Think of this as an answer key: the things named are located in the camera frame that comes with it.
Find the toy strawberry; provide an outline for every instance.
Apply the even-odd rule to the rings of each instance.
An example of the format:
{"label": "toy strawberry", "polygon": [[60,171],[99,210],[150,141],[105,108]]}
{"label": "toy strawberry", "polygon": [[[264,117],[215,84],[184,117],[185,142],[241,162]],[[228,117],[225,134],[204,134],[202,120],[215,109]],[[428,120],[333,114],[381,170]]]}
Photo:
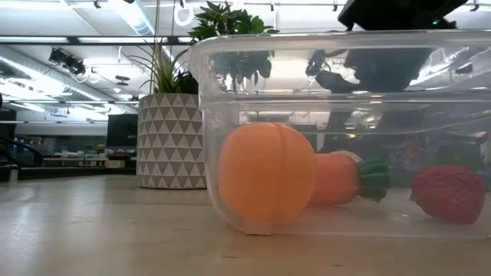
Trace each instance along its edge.
{"label": "toy strawberry", "polygon": [[414,201],[428,215],[458,224],[476,222],[486,196],[484,181],[464,165],[427,168],[416,177],[412,190]]}

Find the potted plant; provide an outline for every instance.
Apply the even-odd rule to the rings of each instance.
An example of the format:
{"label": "potted plant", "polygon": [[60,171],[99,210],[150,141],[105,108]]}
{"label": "potted plant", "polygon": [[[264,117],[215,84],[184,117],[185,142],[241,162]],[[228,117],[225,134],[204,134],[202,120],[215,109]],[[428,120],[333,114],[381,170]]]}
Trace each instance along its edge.
{"label": "potted plant", "polygon": [[204,189],[203,128],[198,110],[198,84],[177,61],[164,56],[161,44],[148,57],[130,58],[150,70],[151,93],[140,99],[137,182],[153,189]]}
{"label": "potted plant", "polygon": [[[253,35],[276,34],[272,26],[265,26],[259,16],[253,17],[245,9],[232,10],[226,1],[224,5],[207,2],[208,7],[202,7],[203,13],[196,15],[199,22],[189,35],[193,43],[219,35]],[[271,75],[272,64],[269,56],[274,57],[273,51],[250,51],[220,53],[214,56],[215,73],[222,77],[223,89],[226,89],[227,77],[232,78],[232,89],[237,93],[237,84],[244,79],[259,81],[259,76],[268,78]]]}

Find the ceiling light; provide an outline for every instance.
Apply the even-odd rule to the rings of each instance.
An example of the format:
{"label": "ceiling light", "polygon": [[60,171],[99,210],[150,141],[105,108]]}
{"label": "ceiling light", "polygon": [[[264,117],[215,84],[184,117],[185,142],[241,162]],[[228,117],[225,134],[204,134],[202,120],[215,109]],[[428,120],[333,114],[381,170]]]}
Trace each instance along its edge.
{"label": "ceiling light", "polygon": [[92,100],[101,100],[99,97],[95,97],[94,95],[90,94],[90,93],[87,93],[83,90],[80,90],[80,89],[77,89],[75,87],[71,87],[71,89],[77,93],[80,93],[82,95],[84,95],[85,97],[88,97],[89,99],[92,99]]}
{"label": "ceiling light", "polygon": [[24,121],[0,121],[0,123],[25,123]]}
{"label": "ceiling light", "polygon": [[33,111],[38,111],[38,112],[45,112],[44,108],[38,107],[37,105],[34,104],[29,104],[29,103],[24,103],[24,104],[16,104],[16,103],[10,103],[10,105],[13,105],[14,107],[20,107],[20,108],[25,108]]}
{"label": "ceiling light", "polygon": [[367,118],[365,119],[365,122],[368,122],[368,123],[369,123],[369,122],[373,122],[373,121],[375,121],[376,119],[377,119],[377,118],[375,118],[375,116],[370,116],[370,117],[367,117]]}
{"label": "ceiling light", "polygon": [[98,100],[98,101],[92,101],[92,100],[70,100],[67,101],[66,104],[108,104],[109,102],[106,100]]}
{"label": "ceiling light", "polygon": [[29,67],[17,64],[14,61],[10,61],[9,59],[4,57],[0,57],[0,61],[3,61],[6,64],[11,65],[12,67],[15,67],[16,69],[19,69],[20,71],[28,74],[30,77],[32,77],[32,81],[34,81],[39,87],[43,87],[42,90],[54,90],[57,93],[64,91],[64,84],[58,80],[48,77]]}
{"label": "ceiling light", "polygon": [[139,2],[133,4],[124,4],[121,3],[121,0],[108,0],[108,2],[112,6],[111,8],[115,9],[138,35],[155,34],[155,29],[148,21],[147,15]]}
{"label": "ceiling light", "polygon": [[[153,42],[154,38],[142,38],[142,37],[129,37],[129,38],[98,38],[98,37],[89,37],[89,38],[78,38],[80,43],[114,43],[114,44],[146,44],[149,42]],[[157,37],[156,41],[162,43],[167,43],[169,40],[167,37]]]}
{"label": "ceiling light", "polygon": [[10,42],[10,43],[68,43],[67,38],[61,37],[23,37],[23,36],[11,36],[11,37],[0,37],[0,42]]}
{"label": "ceiling light", "polygon": [[1,1],[0,8],[28,9],[39,11],[57,11],[70,9],[68,5],[57,2],[35,2],[35,1]]}
{"label": "ceiling light", "polygon": [[87,76],[87,80],[91,84],[96,84],[96,83],[98,83],[101,80],[101,76],[93,68],[91,68],[91,72]]}
{"label": "ceiling light", "polygon": [[94,109],[94,107],[92,107],[91,105],[85,104],[85,103],[81,104],[81,106],[82,107],[85,107],[85,108],[88,108],[90,110],[93,110]]}
{"label": "ceiling light", "polygon": [[177,40],[179,41],[179,43],[191,43],[193,39],[190,37],[182,37],[182,38],[177,38]]}
{"label": "ceiling light", "polygon": [[59,100],[16,100],[16,103],[20,104],[59,104]]}
{"label": "ceiling light", "polygon": [[25,123],[57,123],[57,122],[45,120],[45,121],[27,121]]}
{"label": "ceiling light", "polygon": [[121,95],[118,95],[118,97],[129,100],[129,99],[131,99],[133,97],[133,95],[130,95],[130,94],[121,94]]}
{"label": "ceiling light", "polygon": [[86,118],[91,120],[107,120],[106,115],[100,114],[96,111],[86,110],[80,107],[71,108],[70,113],[74,117]]}
{"label": "ceiling light", "polygon": [[139,103],[138,101],[130,101],[130,100],[126,100],[126,101],[117,100],[114,102],[114,104],[138,104],[138,103]]}

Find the desk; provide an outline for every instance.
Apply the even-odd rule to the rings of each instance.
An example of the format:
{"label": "desk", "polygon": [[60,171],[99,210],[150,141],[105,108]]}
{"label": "desk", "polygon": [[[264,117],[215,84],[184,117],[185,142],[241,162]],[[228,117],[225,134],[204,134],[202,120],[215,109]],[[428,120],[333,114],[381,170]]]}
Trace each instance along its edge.
{"label": "desk", "polygon": [[77,162],[79,166],[104,166],[107,158],[83,158],[83,157],[60,157],[60,158],[44,158],[44,161],[61,162],[64,166],[66,162]]}
{"label": "desk", "polygon": [[134,176],[0,188],[2,276],[490,276],[491,239],[248,236],[207,191],[149,190]]}

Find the fluorescent light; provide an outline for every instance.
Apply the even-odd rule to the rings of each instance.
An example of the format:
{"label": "fluorescent light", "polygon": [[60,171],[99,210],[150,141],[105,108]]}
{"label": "fluorescent light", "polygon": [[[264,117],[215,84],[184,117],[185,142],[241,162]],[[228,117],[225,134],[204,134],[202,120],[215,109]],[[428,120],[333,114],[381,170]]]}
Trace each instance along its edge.
{"label": "fluorescent light", "polygon": [[112,6],[111,8],[115,9],[138,35],[155,34],[155,29],[148,21],[140,2],[134,2],[133,4],[123,3],[121,0],[108,0],[108,2]]}
{"label": "fluorescent light", "polygon": [[445,71],[443,69],[446,69],[447,67],[450,66],[450,63],[443,63],[443,64],[438,64],[432,67],[426,67],[423,70],[420,71],[419,77],[416,80],[412,80],[409,85],[413,86],[416,84],[420,84],[424,81],[428,81],[429,79],[444,73]]}
{"label": "fluorescent light", "polygon": [[370,123],[370,122],[375,121],[375,119],[376,119],[375,116],[370,116],[370,117],[367,117],[367,119],[365,119],[365,122]]}
{"label": "fluorescent light", "polygon": [[125,101],[119,100],[114,102],[114,104],[138,104],[138,103],[139,101],[137,100],[125,100]]}
{"label": "fluorescent light", "polygon": [[90,93],[87,93],[87,92],[85,92],[83,90],[77,89],[75,87],[71,87],[71,89],[74,90],[74,91],[76,91],[76,92],[78,92],[78,93],[80,93],[80,94],[82,94],[82,95],[84,95],[85,97],[88,97],[88,98],[92,99],[92,100],[101,100],[99,97],[95,97],[94,95],[92,95]]}
{"label": "fluorescent light", "polygon": [[45,121],[28,121],[28,123],[56,123],[56,121],[48,121],[48,120],[45,120]]}
{"label": "fluorescent light", "polygon": [[190,43],[193,39],[190,37],[177,38],[180,43]]}
{"label": "fluorescent light", "polygon": [[[136,43],[151,43],[154,38],[142,38],[142,37],[129,37],[129,38],[79,38],[80,43],[116,43],[116,44],[136,44]],[[158,37],[158,42],[167,43],[169,40],[167,37]]]}
{"label": "fluorescent light", "polygon": [[42,90],[55,90],[58,92],[63,92],[64,91],[64,84],[62,84],[60,81],[55,80],[51,77],[45,76],[42,73],[33,70],[29,67],[20,65],[18,63],[15,63],[14,61],[11,61],[7,58],[0,57],[0,61],[5,62],[8,65],[11,65],[12,67],[15,67],[16,69],[19,69],[20,71],[28,74],[30,77],[32,77],[34,82],[39,85],[40,87],[43,87]]}
{"label": "fluorescent light", "polygon": [[120,94],[120,95],[118,95],[118,97],[123,98],[123,99],[131,99],[131,98],[133,97],[133,95],[129,95],[129,94]]}
{"label": "fluorescent light", "polygon": [[38,111],[38,112],[45,112],[46,110],[42,107],[38,107],[37,105],[34,104],[29,104],[29,103],[24,103],[24,104],[16,104],[16,103],[10,103],[10,105],[13,105],[14,107],[21,107],[33,111]]}
{"label": "fluorescent light", "polygon": [[425,88],[424,90],[426,91],[430,91],[430,90],[439,90],[439,89],[443,89],[445,87],[430,87],[430,88]]}
{"label": "fluorescent light", "polygon": [[59,100],[16,100],[16,103],[20,104],[59,104]]}
{"label": "fluorescent light", "polygon": [[86,110],[84,108],[75,107],[70,109],[70,115],[74,117],[87,118],[91,120],[107,120],[107,116],[96,111]]}
{"label": "fluorescent light", "polygon": [[68,43],[67,38],[60,37],[0,37],[0,42],[38,42],[38,43]]}
{"label": "fluorescent light", "polygon": [[81,104],[81,106],[82,106],[82,107],[86,107],[86,108],[88,108],[88,109],[90,109],[90,110],[93,110],[93,109],[94,109],[94,107],[92,107],[92,106],[90,106],[90,105],[88,105],[88,104],[85,104],[85,103]]}
{"label": "fluorescent light", "polygon": [[108,104],[109,102],[106,100],[69,100],[66,102],[67,104]]}
{"label": "fluorescent light", "polygon": [[61,123],[61,124],[107,124],[107,121],[0,121],[0,123],[39,123],[39,124],[47,124],[47,123]]}
{"label": "fluorescent light", "polygon": [[24,121],[0,121],[0,123],[25,123]]}
{"label": "fluorescent light", "polygon": [[68,5],[56,2],[34,2],[34,1],[1,1],[0,8],[28,9],[39,11],[60,11],[68,10]]}
{"label": "fluorescent light", "polygon": [[0,93],[2,93],[4,95],[9,95],[9,96],[14,97],[14,98],[19,99],[19,100],[20,99],[22,99],[22,100],[53,100],[52,98],[47,97],[44,94],[36,93],[33,90],[29,90],[27,87],[19,87],[17,84],[14,84],[11,81],[11,79],[9,79],[9,81],[4,82],[3,85],[0,85]]}

